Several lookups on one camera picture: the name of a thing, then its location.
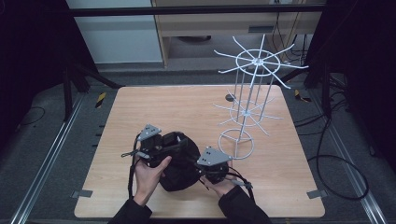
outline black pole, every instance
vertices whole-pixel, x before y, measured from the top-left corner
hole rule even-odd
[[[326,4],[289,5],[237,5],[237,6],[189,6],[189,7],[117,7],[77,8],[52,10],[48,13],[73,17],[143,16],[176,14],[221,14],[221,13],[263,13],[263,12],[315,12],[339,9],[342,6]]]

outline cabinet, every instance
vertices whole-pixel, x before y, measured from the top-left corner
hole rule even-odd
[[[151,0],[154,7],[187,6],[232,6],[232,5],[268,5],[270,0]],[[293,0],[293,4],[324,3],[324,0]],[[279,13],[228,13],[228,14],[192,14],[157,15],[158,36],[164,64],[167,65],[168,50],[173,36],[201,35],[248,35],[271,34],[278,22],[274,41],[281,49],[283,41],[289,46],[295,35],[313,34],[321,12],[283,12]]]

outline metal bracket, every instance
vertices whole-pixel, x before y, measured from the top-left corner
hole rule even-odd
[[[70,195],[70,198],[78,198],[78,197],[91,198],[92,194],[93,194],[92,190],[86,190],[86,189],[82,189],[80,191],[75,190]]]
[[[309,199],[314,199],[314,198],[325,198],[329,196],[326,190],[312,190],[306,193],[309,197]]]
[[[138,141],[146,140],[157,133],[160,133],[161,129],[152,126],[151,124],[147,124],[145,129],[142,130],[139,137],[137,138]]]
[[[212,166],[220,164],[226,161],[231,161],[232,156],[225,154],[224,152],[214,149],[213,147],[207,147],[197,163],[205,166]]]

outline metal bar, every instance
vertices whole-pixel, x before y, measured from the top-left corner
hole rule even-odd
[[[189,7],[113,7],[72,8],[52,10],[48,14],[73,17],[143,16],[176,14],[263,13],[263,12],[315,12],[342,8],[326,4],[287,5],[235,5],[235,6],[189,6]]]
[[[311,90],[308,90],[308,91],[309,91],[310,95],[312,96],[312,99],[315,102],[318,110],[321,113],[323,113],[323,110],[322,110],[321,106],[319,105],[318,95],[314,91],[311,91]],[[344,145],[342,138],[338,134],[337,129],[332,124],[330,124],[330,126],[329,126],[329,133],[333,140],[334,148],[335,148],[335,151],[337,152],[338,156],[355,164],[353,162],[351,156],[347,152],[347,148]],[[365,189],[365,185],[364,185],[364,181],[363,181],[362,177],[356,170],[352,169],[349,165],[345,164],[344,168],[346,170],[346,174],[348,175],[349,181],[351,182],[355,192],[358,195],[362,195],[364,192],[364,189]],[[361,204],[362,204],[364,210],[366,211],[367,217],[370,219],[370,221],[372,223],[374,223],[374,224],[388,223],[371,191],[369,191],[367,196],[361,200]]]
[[[74,104],[74,110],[69,118],[68,121],[65,121],[62,125],[60,131],[58,132],[54,142],[52,143],[51,148],[49,149],[49,153],[47,154],[46,159],[44,159],[43,164],[41,165],[40,169],[35,176],[35,180],[33,181],[32,185],[28,189],[27,193],[25,194],[20,206],[18,207],[17,211],[12,216],[10,223],[11,224],[23,224],[29,217],[30,212],[32,211],[33,206],[35,205],[35,201],[40,194],[47,177],[52,169],[53,164],[58,157],[59,152],[62,149],[64,144],[64,140],[66,139],[69,131],[76,119],[78,111],[81,108],[81,103],[84,98],[83,93],[79,93]]]

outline black sleeve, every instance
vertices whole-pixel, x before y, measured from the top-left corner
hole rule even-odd
[[[235,186],[220,198],[219,207],[232,224],[272,223],[270,218],[239,186]]]
[[[152,212],[147,206],[140,206],[134,200],[127,200],[108,224],[146,224]]]

